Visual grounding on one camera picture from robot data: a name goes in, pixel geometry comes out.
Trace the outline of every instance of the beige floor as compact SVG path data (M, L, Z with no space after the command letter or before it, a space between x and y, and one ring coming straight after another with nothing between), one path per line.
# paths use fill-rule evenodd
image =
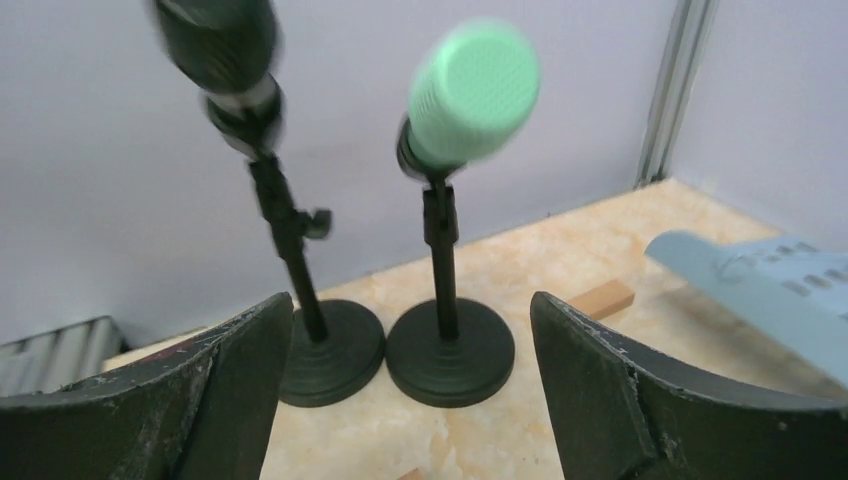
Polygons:
M632 307L604 322L620 332L738 380L846 396L643 254L656 235L673 229L722 243L777 233L669 180L467 245L456 256L459 294L494 308L515 336L515 370L503 390L473 407L434 409L401 394L383 366L340 404L280 404L262 478L394 480L416 467L439 479L562 478L533 351L530 298L545 290L568 299L613 278L636 291ZM388 331L432 295L429 260L422 259L320 296L362 302ZM165 344L112 359L107 368Z

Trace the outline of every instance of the round stand base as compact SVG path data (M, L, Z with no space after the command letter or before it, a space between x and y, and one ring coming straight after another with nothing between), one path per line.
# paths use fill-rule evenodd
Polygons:
M312 408L340 402L367 385L383 363L386 335L376 315L347 300L325 300L320 307L329 333L323 342L310 341L303 311L294 313L283 403Z
M459 337L439 338L436 301L421 303L389 332L386 365L398 388L426 405L458 408L494 395L515 361L509 327L489 307L457 299Z

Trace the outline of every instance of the light blue object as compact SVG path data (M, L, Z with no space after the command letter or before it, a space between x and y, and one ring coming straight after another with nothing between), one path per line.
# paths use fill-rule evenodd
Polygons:
M683 231L645 253L848 386L848 254L791 236L721 246Z

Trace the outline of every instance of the white wall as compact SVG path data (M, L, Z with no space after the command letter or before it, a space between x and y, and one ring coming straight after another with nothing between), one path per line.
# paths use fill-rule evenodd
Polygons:
M720 2L671 173L848 250L846 25L844 0Z
M407 85L459 21L508 19L538 45L525 131L457 178L463 241L624 191L674 0L278 0L289 99L281 157L319 287L427 254L421 187L393 157ZM166 60L146 2L0 6L0 342L112 314L135 344L288 288L239 155Z

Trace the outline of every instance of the microphone grille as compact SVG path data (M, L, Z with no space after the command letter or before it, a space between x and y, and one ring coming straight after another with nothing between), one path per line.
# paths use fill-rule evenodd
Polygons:
M271 68L277 22L270 0L153 0L172 61L202 89L244 92Z
M415 141L444 166L490 155L524 125L539 96L536 53L520 32L477 21L451 32L419 70L409 99Z

